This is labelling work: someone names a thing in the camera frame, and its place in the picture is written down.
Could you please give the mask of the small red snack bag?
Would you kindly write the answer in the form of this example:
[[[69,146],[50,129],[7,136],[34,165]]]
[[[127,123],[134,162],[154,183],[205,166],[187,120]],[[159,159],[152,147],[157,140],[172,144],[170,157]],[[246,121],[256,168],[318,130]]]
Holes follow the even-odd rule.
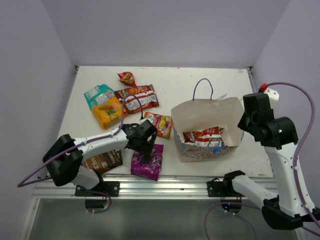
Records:
[[[132,72],[125,71],[117,74],[119,81],[125,85],[136,87],[136,80]]]

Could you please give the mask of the red white chips bag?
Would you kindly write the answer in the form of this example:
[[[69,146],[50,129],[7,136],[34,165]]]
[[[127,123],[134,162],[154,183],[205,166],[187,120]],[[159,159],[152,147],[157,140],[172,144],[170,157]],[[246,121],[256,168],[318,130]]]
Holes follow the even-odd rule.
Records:
[[[124,88],[121,90],[116,90],[114,93],[121,103],[123,103],[123,99],[128,94],[136,96],[142,106],[142,109],[160,106],[156,91],[152,84]],[[138,100],[133,96],[126,98],[124,108],[128,114],[135,114],[141,110]]]

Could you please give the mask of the checkered paper bag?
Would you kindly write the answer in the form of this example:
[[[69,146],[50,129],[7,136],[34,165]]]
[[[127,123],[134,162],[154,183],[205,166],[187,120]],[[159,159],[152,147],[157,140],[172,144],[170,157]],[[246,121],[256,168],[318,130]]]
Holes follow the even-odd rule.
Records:
[[[234,152],[244,136],[244,132],[238,128],[243,113],[243,105],[237,97],[224,95],[218,99],[193,97],[173,107],[173,137],[180,162],[211,161]],[[199,147],[185,143],[184,132],[201,132],[213,127],[224,128],[224,146]]]

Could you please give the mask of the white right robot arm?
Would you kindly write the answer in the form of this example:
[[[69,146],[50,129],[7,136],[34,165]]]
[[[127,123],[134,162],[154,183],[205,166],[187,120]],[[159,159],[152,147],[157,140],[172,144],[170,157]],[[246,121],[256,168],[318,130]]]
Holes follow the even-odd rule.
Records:
[[[225,174],[223,192],[244,195],[259,209],[275,230],[294,230],[305,222],[319,221],[320,209],[311,200],[295,155],[298,135],[288,117],[274,117],[270,98],[262,92],[243,96],[244,113],[238,128],[259,142],[270,161],[278,192],[272,192],[237,170]]]

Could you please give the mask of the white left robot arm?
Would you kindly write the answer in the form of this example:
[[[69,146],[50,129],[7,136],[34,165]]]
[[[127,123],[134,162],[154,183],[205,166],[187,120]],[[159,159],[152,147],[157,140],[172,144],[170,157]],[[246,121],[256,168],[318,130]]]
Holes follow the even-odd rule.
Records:
[[[91,157],[113,151],[130,149],[150,155],[157,137],[157,128],[149,121],[123,124],[102,134],[72,138],[62,135],[49,149],[42,161],[55,186],[72,183],[85,188],[92,196],[106,191],[101,174],[82,166]]]

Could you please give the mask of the colourful fruit candy bag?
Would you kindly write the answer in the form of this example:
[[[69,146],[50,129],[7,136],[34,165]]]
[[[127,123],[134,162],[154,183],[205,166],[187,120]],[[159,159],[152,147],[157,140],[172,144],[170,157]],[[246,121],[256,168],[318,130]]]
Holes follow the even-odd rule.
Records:
[[[157,129],[157,136],[170,139],[173,121],[171,116],[145,112],[144,118],[148,119]]]

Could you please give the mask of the brown salt chips bag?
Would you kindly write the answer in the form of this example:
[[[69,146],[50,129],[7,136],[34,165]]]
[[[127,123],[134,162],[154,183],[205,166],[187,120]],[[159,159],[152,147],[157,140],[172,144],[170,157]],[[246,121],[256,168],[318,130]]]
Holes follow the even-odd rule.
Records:
[[[89,170],[95,170],[102,175],[123,165],[122,153],[119,149],[107,151],[88,158],[81,165]]]

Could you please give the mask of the orange yellow snack bag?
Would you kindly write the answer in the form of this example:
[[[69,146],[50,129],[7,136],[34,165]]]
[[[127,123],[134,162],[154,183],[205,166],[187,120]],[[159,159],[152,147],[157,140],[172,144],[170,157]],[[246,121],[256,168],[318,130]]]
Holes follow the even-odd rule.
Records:
[[[126,118],[128,116],[127,111],[122,110],[122,103],[117,97],[112,97],[106,103],[94,106],[92,114],[104,130],[118,123],[122,117]]]

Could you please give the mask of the teal snack bag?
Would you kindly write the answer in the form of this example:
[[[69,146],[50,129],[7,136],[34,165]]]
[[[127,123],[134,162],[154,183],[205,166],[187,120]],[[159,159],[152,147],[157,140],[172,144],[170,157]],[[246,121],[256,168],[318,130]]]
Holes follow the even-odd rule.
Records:
[[[96,85],[84,93],[87,105],[92,111],[93,107],[105,104],[109,99],[116,96],[114,90],[106,84]]]

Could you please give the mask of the purple snack bag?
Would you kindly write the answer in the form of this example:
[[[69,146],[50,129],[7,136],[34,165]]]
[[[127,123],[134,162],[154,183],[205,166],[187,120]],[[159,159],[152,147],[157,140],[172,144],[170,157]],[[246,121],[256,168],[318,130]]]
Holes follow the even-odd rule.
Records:
[[[157,181],[162,170],[164,146],[155,144],[150,156],[135,151],[131,159],[130,173],[132,175]]]

